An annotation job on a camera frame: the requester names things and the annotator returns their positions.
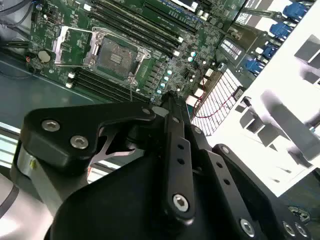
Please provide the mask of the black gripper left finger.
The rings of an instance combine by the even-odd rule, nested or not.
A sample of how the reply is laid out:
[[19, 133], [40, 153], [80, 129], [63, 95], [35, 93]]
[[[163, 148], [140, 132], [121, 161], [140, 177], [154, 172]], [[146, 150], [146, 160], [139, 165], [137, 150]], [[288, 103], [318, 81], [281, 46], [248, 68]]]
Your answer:
[[112, 158], [159, 158], [164, 164], [160, 208], [174, 221], [195, 217], [187, 106], [167, 92], [159, 106], [141, 101], [29, 112], [20, 134], [19, 169], [51, 214], [86, 185], [95, 163]]

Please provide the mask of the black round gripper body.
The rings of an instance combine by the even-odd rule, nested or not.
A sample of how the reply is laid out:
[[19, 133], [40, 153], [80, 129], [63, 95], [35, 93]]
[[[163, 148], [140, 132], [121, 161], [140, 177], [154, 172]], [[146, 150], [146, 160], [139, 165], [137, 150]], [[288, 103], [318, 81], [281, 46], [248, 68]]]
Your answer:
[[52, 240], [233, 240], [223, 209], [188, 157], [141, 157], [77, 190], [54, 217]]

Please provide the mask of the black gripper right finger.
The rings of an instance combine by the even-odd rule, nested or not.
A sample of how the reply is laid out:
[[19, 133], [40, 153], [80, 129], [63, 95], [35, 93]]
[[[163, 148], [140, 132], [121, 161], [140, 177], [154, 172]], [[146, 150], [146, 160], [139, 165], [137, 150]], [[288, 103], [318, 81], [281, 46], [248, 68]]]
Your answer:
[[310, 240], [311, 233], [226, 145], [211, 147], [172, 94], [172, 214], [219, 240]]

